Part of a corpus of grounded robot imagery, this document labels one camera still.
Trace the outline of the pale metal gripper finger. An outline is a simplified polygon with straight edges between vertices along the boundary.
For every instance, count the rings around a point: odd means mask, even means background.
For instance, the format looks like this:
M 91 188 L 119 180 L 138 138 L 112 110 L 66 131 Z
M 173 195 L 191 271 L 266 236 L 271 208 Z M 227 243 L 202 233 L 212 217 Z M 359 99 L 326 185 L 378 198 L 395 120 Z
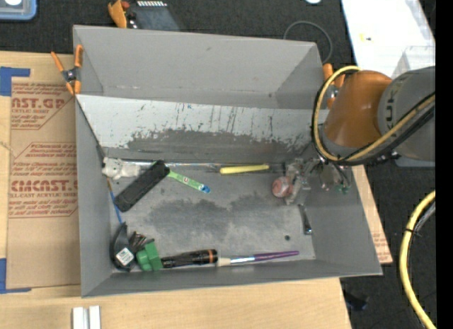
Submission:
M 304 176 L 304 159 L 293 159 L 285 163 L 285 175 L 288 178 Z
M 311 186 L 307 180 L 295 180 L 289 187 L 289 192 L 285 197 L 286 204 L 305 204 Z

